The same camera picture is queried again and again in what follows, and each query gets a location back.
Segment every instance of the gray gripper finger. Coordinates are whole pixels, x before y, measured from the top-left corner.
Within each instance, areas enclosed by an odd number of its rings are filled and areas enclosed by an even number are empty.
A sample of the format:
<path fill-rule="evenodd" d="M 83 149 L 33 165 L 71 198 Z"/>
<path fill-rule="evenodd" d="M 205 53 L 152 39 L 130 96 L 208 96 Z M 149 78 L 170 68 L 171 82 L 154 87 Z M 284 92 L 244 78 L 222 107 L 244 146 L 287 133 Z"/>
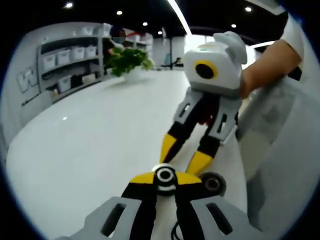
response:
<path fill-rule="evenodd" d="M 248 216 L 224 200 L 213 196 L 191 201 L 205 240 L 268 239 L 268 234 L 250 225 Z"/>
<path fill-rule="evenodd" d="M 129 240 L 141 202 L 114 196 L 85 218 L 82 229 L 56 240 Z"/>

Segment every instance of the white pot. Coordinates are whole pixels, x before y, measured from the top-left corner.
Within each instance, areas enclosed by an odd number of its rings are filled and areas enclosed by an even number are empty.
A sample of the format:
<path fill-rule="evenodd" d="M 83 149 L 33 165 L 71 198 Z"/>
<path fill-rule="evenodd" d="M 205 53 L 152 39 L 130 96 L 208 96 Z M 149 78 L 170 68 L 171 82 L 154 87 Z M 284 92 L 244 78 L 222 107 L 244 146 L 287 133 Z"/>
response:
<path fill-rule="evenodd" d="M 124 79 L 128 83 L 138 82 L 147 78 L 147 71 L 141 66 L 136 66 L 129 73 L 124 74 Z"/>

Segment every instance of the black wheel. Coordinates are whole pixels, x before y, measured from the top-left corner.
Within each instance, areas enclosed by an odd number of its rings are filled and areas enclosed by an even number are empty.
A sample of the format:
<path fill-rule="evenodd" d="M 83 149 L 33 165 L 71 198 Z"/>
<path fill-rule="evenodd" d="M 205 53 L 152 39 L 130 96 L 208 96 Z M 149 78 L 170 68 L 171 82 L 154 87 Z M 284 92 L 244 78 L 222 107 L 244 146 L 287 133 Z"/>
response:
<path fill-rule="evenodd" d="M 205 189 L 212 193 L 213 196 L 222 196 L 226 192 L 226 181 L 218 173 L 215 172 L 205 172 L 199 176 L 202 183 L 204 184 Z"/>

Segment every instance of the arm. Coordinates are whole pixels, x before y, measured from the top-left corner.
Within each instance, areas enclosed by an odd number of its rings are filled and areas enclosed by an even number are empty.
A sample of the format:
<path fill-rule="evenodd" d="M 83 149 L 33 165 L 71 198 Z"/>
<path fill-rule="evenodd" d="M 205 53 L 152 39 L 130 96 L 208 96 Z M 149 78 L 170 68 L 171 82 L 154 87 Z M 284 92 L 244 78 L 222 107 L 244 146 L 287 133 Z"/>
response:
<path fill-rule="evenodd" d="M 243 99 L 253 90 L 281 79 L 302 61 L 303 44 L 300 29 L 291 17 L 281 38 L 270 45 L 256 62 L 243 70 L 241 89 Z"/>

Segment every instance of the white storage bin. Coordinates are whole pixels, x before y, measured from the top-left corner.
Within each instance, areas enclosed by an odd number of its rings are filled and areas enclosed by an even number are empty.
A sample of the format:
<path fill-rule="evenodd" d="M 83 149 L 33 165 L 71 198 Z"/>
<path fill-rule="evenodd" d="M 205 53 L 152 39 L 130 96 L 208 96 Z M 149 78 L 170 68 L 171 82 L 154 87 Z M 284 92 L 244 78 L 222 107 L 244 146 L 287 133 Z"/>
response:
<path fill-rule="evenodd" d="M 65 65 L 70 63 L 70 50 L 68 49 L 58 52 L 57 58 L 58 65 Z"/>
<path fill-rule="evenodd" d="M 135 41 L 135 42 L 139 42 L 140 41 L 140 35 L 132 35 L 130 37 L 128 37 L 129 40 Z"/>
<path fill-rule="evenodd" d="M 59 79 L 58 87 L 61 93 L 68 91 L 71 88 L 71 75 Z"/>
<path fill-rule="evenodd" d="M 81 60 L 85 58 L 85 48 L 84 47 L 74 47 L 72 49 L 72 59 Z"/>
<path fill-rule="evenodd" d="M 88 46 L 85 49 L 86 58 L 93 58 L 96 55 L 97 55 L 97 46 Z"/>
<path fill-rule="evenodd" d="M 56 66 L 56 55 L 48 55 L 43 57 L 43 70 L 53 69 Z"/>
<path fill-rule="evenodd" d="M 81 29 L 81 34 L 83 34 L 83 35 L 91 36 L 93 33 L 94 33 L 94 27 L 93 26 L 84 26 Z"/>
<path fill-rule="evenodd" d="M 102 25 L 102 36 L 103 37 L 109 37 L 110 35 L 110 29 L 111 29 L 111 25 L 110 24 L 107 24 L 107 23 L 104 23 Z"/>

